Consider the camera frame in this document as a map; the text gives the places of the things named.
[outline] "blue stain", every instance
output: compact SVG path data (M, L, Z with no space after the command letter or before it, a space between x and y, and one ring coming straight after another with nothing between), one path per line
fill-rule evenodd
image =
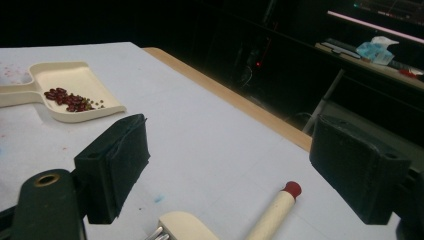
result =
M165 196L163 196L162 194L159 194L159 196L155 198L155 203L160 203L164 198Z

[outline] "table surface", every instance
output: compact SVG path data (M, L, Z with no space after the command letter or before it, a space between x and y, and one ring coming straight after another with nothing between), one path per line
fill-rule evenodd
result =
M127 107L82 123L54 120L43 104L0 108L0 210L19 188L73 158L115 121L143 113L150 163L119 218L88 239L144 239L171 211L197 216L220 239L243 239L288 182L302 194L275 239L396 239L399 218L363 224L309 162L311 139L165 52L132 43L0 49L0 84L30 81L29 66L84 61Z

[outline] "dustpan handle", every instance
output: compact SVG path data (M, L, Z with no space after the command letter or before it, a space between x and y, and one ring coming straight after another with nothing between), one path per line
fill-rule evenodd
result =
M0 86L0 107L7 107L32 102L43 102L36 92L34 82L20 85Z

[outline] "red cap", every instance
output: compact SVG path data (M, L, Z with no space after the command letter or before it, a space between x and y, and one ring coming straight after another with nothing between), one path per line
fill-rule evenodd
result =
M302 188L297 182L290 181L282 191L290 193L293 198L296 199L296 197L302 193Z

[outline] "metal ring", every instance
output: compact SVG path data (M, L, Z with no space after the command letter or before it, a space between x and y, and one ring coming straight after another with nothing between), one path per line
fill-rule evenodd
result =
M53 184L55 182L57 182L60 178L60 175L57 173L51 173L51 174L47 174L44 176L41 176L39 178L37 178L37 180L35 180L35 186L36 187L45 187L48 186L50 184Z

